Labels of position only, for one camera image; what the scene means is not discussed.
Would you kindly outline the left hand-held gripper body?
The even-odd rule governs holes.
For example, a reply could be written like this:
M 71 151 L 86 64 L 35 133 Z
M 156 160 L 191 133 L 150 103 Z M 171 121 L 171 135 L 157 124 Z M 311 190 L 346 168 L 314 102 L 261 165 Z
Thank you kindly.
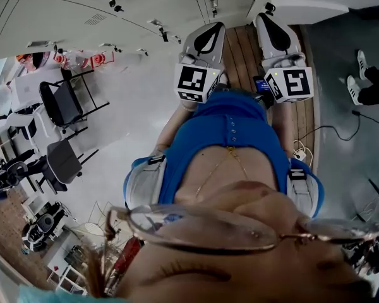
M 224 71 L 225 35 L 225 25 L 216 22 L 204 25 L 187 36 L 174 68 L 174 91 L 180 101 L 207 102 Z

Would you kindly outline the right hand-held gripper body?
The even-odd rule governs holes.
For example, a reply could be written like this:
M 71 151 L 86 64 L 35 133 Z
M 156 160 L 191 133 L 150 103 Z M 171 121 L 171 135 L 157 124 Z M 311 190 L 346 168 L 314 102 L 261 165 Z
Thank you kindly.
M 262 50 L 264 80 L 274 102 L 299 102 L 313 98 L 313 72 L 307 65 L 296 33 L 273 15 L 255 18 L 258 43 Z

